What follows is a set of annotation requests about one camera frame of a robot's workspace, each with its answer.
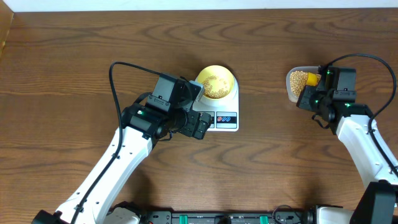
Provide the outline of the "yellow measuring scoop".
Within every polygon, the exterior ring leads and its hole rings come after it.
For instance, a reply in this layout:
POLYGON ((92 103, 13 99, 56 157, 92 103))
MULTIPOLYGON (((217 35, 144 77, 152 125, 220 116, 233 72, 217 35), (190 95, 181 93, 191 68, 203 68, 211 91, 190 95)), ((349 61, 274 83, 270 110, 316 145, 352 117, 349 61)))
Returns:
POLYGON ((308 86, 317 86, 318 82, 321 79, 321 75, 317 74, 317 73, 307 73, 307 81, 306 81, 306 85, 308 86))

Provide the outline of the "yellow plastic bowl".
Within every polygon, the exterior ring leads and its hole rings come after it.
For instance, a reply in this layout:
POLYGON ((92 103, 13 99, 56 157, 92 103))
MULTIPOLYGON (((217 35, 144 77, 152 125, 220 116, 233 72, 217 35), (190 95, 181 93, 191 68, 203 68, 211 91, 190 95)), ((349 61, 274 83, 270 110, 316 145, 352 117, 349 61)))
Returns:
POLYGON ((203 85, 204 95, 211 100, 220 100, 233 93, 236 87, 233 74, 221 65, 210 65, 197 76, 196 81, 203 85))

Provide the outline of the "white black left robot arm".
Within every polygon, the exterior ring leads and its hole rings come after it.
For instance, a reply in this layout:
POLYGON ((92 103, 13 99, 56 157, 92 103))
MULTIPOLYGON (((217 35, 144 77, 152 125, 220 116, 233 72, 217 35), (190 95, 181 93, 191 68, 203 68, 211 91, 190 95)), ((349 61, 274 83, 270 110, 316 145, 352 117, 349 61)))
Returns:
POLYGON ((112 204, 160 140, 173 133, 204 138, 211 116, 192 108, 204 91, 201 83, 161 74, 153 92, 123 110, 111 144, 75 193, 55 213, 41 210, 33 223, 139 223, 136 211, 112 204))

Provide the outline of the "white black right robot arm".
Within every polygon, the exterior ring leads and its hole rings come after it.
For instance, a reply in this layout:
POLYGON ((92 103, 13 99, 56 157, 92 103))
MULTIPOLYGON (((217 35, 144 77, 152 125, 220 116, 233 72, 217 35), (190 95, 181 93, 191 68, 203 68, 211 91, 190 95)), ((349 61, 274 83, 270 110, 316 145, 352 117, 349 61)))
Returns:
POLYGON ((383 140, 367 105, 357 104, 356 70, 318 67, 316 85, 305 85, 297 107, 325 121, 347 148, 363 181, 365 192, 354 210, 316 205, 302 215, 302 223, 397 223, 397 159, 383 140))

